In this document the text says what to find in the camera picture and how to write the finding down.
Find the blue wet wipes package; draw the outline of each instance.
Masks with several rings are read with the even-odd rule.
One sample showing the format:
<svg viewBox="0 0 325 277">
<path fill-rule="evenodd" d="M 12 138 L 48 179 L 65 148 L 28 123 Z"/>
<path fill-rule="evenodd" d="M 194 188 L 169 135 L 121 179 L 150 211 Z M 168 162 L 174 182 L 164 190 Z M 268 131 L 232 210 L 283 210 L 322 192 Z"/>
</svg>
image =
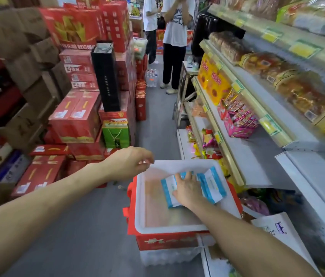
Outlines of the blue wet wipes package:
<svg viewBox="0 0 325 277">
<path fill-rule="evenodd" d="M 182 172 L 180 175 L 181 178 L 184 179 L 186 172 Z M 202 195 L 205 196 L 212 204 L 215 204 L 227 195 L 214 166 L 205 173 L 197 173 L 196 179 L 201 184 Z M 173 191 L 177 189 L 177 181 L 175 176 L 171 175 L 165 179 L 162 179 L 161 184 L 168 208 L 181 206 L 178 200 L 173 196 Z"/>
</svg>

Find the aisle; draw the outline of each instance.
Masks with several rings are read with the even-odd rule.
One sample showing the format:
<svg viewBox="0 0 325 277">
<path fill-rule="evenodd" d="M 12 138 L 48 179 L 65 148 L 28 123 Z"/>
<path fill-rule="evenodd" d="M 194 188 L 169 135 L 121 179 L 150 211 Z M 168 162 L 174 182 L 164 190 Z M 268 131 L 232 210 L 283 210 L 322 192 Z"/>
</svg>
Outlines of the aisle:
<svg viewBox="0 0 325 277">
<path fill-rule="evenodd" d="M 162 76 L 163 57 L 155 65 Z M 176 126 L 172 120 L 176 96 L 149 88 L 147 120 L 137 124 L 137 145 L 150 149 L 155 159 L 180 159 Z M 4 277 L 181 277 L 204 276 L 201 257 L 192 262 L 144 267 L 136 240 L 127 235 L 122 208 L 126 192 L 117 186 L 96 189 L 75 203 L 47 228 Z"/>
</svg>

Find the pegboard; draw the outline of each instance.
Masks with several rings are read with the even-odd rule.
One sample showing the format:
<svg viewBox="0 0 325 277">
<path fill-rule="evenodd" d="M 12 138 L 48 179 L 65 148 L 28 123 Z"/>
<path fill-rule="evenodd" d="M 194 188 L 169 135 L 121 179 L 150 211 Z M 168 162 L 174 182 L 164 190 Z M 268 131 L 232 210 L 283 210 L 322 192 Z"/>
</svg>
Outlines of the pegboard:
<svg viewBox="0 0 325 277">
<path fill-rule="evenodd" d="M 315 263 L 325 268 L 325 224 L 305 199 L 287 214 Z"/>
<path fill-rule="evenodd" d="M 284 49 L 281 49 L 280 47 L 273 45 L 272 43 L 265 41 L 264 39 L 256 35 L 245 33 L 243 39 L 248 42 L 256 51 L 269 51 L 275 53 L 276 55 L 279 55 L 288 62 L 297 64 L 301 69 L 305 71 L 314 71 L 315 73 L 319 74 L 323 83 L 325 83 L 325 68 L 323 68 L 323 66 L 315 64 L 312 65 L 307 59 L 294 55 L 293 53 Z"/>
</svg>

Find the green gift box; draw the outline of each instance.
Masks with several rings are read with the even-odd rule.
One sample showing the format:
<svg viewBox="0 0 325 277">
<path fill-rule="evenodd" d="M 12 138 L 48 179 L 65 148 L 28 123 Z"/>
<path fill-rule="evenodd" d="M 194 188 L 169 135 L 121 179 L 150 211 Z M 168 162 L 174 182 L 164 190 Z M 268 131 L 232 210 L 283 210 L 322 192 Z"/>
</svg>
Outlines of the green gift box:
<svg viewBox="0 0 325 277">
<path fill-rule="evenodd" d="M 128 125 L 122 127 L 103 125 L 102 134 L 108 149 L 122 149 L 130 146 Z"/>
</svg>

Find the person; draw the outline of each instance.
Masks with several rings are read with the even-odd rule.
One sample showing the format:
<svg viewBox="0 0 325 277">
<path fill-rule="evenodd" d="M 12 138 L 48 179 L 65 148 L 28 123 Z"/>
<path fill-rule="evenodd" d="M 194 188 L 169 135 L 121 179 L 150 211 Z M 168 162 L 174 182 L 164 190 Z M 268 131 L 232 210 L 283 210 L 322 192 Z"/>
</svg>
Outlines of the person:
<svg viewBox="0 0 325 277">
<path fill-rule="evenodd" d="M 143 26 L 146 32 L 149 64 L 157 64 L 156 61 L 156 29 L 157 29 L 157 6 L 156 0 L 144 0 L 143 2 Z"/>
<path fill-rule="evenodd" d="M 161 9 L 166 22 L 164 44 L 164 70 L 161 88 L 167 94 L 178 92 L 182 62 L 187 47 L 187 25 L 195 13 L 195 0 L 164 0 Z"/>
<path fill-rule="evenodd" d="M 128 147 L 103 162 L 88 164 L 46 188 L 0 206 L 0 274 L 76 200 L 100 184 L 130 179 L 152 163 L 154 156 L 150 151 Z M 306 260 L 269 233 L 209 203 L 190 172 L 184 179 L 180 174 L 175 176 L 177 190 L 173 195 L 207 226 L 243 277 L 319 276 Z"/>
</svg>

